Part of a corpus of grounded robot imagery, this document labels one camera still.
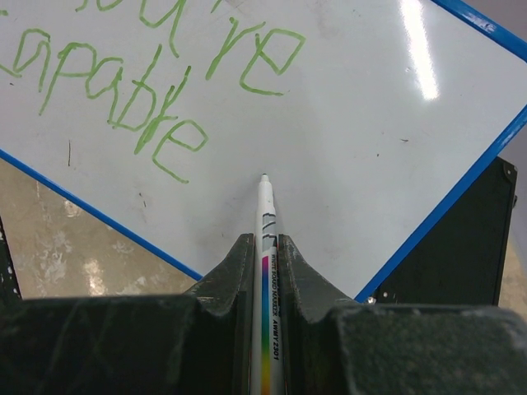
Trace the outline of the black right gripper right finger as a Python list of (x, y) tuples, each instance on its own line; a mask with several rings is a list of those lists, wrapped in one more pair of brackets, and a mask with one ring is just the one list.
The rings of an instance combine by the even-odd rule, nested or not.
[(361, 304), (281, 235), (290, 394), (523, 394), (526, 324), (494, 306)]

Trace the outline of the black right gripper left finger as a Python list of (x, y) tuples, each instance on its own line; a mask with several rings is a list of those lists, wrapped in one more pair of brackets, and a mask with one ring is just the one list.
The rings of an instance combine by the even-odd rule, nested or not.
[(254, 236), (180, 295), (1, 306), (4, 394), (246, 394)]

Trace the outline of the white whiteboard marker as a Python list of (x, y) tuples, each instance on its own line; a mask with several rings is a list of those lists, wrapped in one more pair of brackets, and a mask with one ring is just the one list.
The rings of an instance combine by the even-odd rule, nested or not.
[(266, 174), (258, 185), (250, 365), (251, 394), (284, 394), (277, 216)]

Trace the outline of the blue framed whiteboard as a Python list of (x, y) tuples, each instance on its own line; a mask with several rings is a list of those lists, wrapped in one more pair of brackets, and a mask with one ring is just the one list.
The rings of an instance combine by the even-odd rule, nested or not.
[(4, 1), (1, 156), (193, 278), (277, 226), (364, 300), (526, 122), (461, 1)]

